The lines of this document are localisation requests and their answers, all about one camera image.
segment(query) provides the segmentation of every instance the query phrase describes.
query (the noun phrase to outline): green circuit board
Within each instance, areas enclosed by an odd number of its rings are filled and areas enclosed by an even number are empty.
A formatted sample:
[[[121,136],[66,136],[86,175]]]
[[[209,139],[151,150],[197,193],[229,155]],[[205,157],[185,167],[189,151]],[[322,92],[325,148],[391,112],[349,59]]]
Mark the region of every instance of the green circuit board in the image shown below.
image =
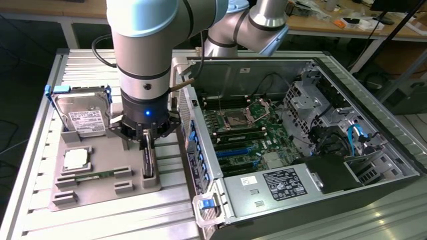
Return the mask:
[[[266,103],[255,102],[249,109],[243,107],[203,110],[217,158],[226,177],[286,167],[302,157],[283,127],[279,115],[282,113],[275,112]],[[231,135],[230,138],[218,137],[221,134],[259,129],[261,132]],[[223,139],[231,140],[231,143],[225,143]],[[246,154],[219,156],[222,153],[245,149],[249,150]]]

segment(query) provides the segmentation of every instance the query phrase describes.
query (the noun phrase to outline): screw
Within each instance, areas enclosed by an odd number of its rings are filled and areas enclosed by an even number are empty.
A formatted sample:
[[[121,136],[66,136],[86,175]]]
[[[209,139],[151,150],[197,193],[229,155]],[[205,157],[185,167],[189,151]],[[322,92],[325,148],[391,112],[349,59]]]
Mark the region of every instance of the screw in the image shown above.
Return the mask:
[[[145,86],[143,86],[143,87],[145,87],[145,89],[146,89],[146,90],[153,89],[153,85],[151,85],[151,84],[145,84]]]

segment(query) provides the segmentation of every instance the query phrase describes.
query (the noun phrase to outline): power supply label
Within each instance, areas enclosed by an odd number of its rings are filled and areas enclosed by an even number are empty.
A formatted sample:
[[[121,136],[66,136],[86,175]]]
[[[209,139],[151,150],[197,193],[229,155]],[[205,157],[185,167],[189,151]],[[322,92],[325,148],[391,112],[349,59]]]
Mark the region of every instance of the power supply label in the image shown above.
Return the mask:
[[[102,111],[77,111],[70,112],[69,115],[79,134],[106,131]]]
[[[294,168],[265,173],[263,177],[274,200],[282,201],[307,194]]]

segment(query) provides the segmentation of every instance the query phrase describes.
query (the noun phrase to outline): barcode label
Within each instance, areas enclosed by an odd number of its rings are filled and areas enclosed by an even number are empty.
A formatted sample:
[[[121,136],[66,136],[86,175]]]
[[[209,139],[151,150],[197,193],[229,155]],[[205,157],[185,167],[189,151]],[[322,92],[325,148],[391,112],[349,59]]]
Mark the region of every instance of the barcode label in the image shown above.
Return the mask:
[[[77,111],[69,113],[69,115],[79,134],[106,131],[102,111]]]

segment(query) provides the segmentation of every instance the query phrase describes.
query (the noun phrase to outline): wooden desk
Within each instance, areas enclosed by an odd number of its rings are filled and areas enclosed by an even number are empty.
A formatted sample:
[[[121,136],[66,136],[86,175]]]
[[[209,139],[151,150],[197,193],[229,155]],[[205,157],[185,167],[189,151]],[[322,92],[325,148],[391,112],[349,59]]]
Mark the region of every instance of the wooden desk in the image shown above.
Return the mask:
[[[321,0],[315,0],[319,4],[321,9],[325,13],[338,18],[342,13],[329,12],[325,10],[325,3]],[[339,5],[343,8],[354,9],[357,12],[361,9],[365,10],[366,15],[371,15],[370,8],[363,4],[354,3],[351,0],[341,0]],[[79,43],[74,31],[74,23],[86,24],[109,24],[107,22],[107,1],[106,0],[86,0],[85,3],[67,2],[63,0],[0,0],[0,13],[6,18],[22,19],[22,20],[37,20],[37,21],[51,21],[58,22],[62,25],[63,32],[69,47],[73,49],[79,48]],[[379,47],[387,35],[395,29],[401,19],[390,17],[394,21],[394,25],[386,25],[382,31],[377,31],[373,35],[374,42],[367,48],[361,60],[354,65],[351,72],[357,72],[370,57],[375,49]],[[287,24],[290,26],[291,35],[309,35],[309,36],[326,36],[339,38],[369,38],[371,31],[363,31],[359,28],[342,29],[331,21],[318,20],[317,17],[302,17],[293,15]],[[419,35],[410,28],[403,27],[397,37],[397,41],[409,42],[427,42],[427,37]]]

